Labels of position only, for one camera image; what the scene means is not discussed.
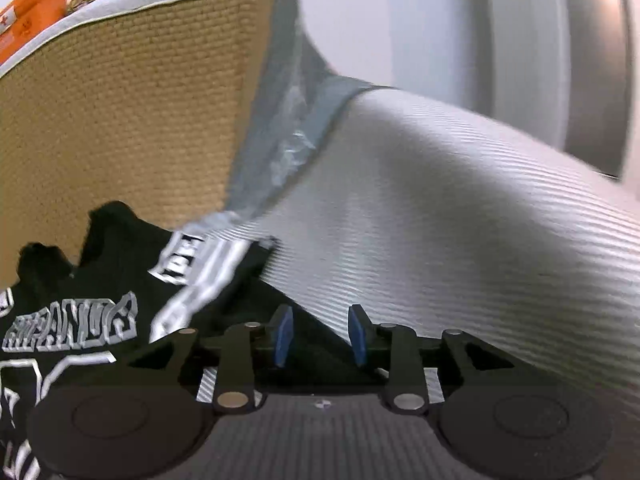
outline orange first aid kit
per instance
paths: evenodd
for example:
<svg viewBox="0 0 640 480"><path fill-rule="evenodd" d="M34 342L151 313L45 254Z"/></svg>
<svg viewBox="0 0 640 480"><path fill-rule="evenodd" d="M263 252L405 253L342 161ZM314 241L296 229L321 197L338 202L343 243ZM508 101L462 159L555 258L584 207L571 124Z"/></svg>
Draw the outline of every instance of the orange first aid kit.
<svg viewBox="0 0 640 480"><path fill-rule="evenodd" d="M65 15L66 0L14 0L0 14L0 64Z"/></svg>

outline black t-shirt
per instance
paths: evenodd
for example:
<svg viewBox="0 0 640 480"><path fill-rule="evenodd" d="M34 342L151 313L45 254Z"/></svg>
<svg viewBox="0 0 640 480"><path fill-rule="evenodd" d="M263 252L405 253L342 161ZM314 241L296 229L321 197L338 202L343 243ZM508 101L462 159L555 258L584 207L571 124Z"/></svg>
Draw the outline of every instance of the black t-shirt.
<svg viewBox="0 0 640 480"><path fill-rule="evenodd" d="M290 304L295 335L287 367L258 371L258 389L379 384L355 366L347 343L259 279L274 250L271 238L169 232L121 202L90 214L77 267L56 247L25 247L19 281L0 292L5 477L38 477L25 422L52 387L187 326L203 336L221 335L240 322L267 322L281 304Z"/></svg>

